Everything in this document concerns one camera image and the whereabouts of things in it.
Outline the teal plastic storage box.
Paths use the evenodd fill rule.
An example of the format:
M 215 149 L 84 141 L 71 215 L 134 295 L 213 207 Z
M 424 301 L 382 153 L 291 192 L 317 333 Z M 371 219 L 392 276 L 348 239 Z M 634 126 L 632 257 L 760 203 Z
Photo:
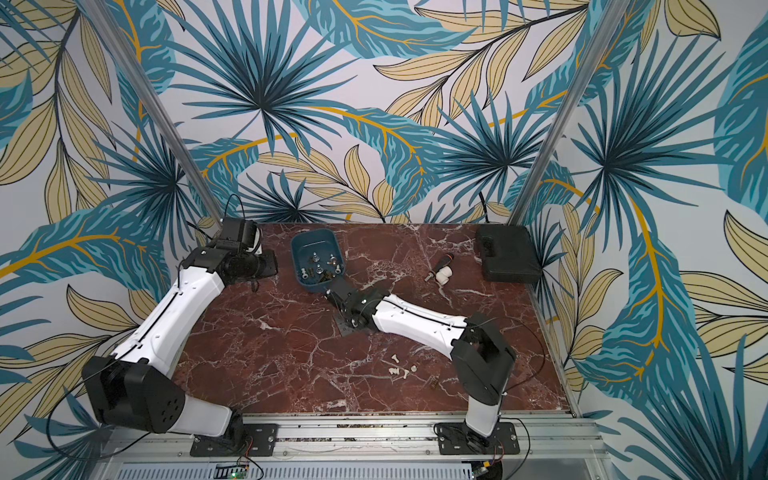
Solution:
M 330 229 L 305 231 L 291 240 L 291 258 L 299 285 L 311 293 L 325 293 L 345 273 L 345 261 Z

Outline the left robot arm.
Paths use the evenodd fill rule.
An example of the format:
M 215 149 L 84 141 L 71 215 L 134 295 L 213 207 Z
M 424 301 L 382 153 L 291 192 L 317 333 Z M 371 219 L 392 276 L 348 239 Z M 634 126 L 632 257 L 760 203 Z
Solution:
M 276 275 L 275 254 L 261 240 L 256 222 L 224 218 L 220 232 L 181 261 L 176 281 L 148 318 L 112 354 L 86 363 L 83 383 L 99 422 L 241 443 L 239 414 L 190 396 L 172 377 L 194 325 L 226 287 Z

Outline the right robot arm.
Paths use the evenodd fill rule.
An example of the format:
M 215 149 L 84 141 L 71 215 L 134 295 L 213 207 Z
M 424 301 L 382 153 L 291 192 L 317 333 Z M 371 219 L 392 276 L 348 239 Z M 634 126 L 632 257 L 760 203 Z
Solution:
M 468 396 L 464 431 L 477 439 L 493 435 L 516 353 L 492 319 L 436 312 L 379 288 L 357 289 L 343 278 L 334 279 L 324 296 L 354 330 L 398 335 L 447 357 Z

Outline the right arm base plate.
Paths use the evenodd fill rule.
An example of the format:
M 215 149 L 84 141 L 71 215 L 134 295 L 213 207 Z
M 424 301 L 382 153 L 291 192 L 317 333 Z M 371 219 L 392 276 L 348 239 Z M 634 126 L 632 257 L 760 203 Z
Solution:
M 441 455 L 501 456 L 519 454 L 521 449 L 514 425 L 499 422 L 494 431 L 483 437 L 463 422 L 443 422 L 433 426 Z

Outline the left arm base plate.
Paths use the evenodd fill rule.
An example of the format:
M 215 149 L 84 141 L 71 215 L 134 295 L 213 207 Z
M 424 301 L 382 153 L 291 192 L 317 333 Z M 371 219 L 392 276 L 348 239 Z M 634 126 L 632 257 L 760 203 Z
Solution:
M 191 457 L 271 457 L 277 440 L 278 425 L 244 424 L 219 437 L 195 435 Z

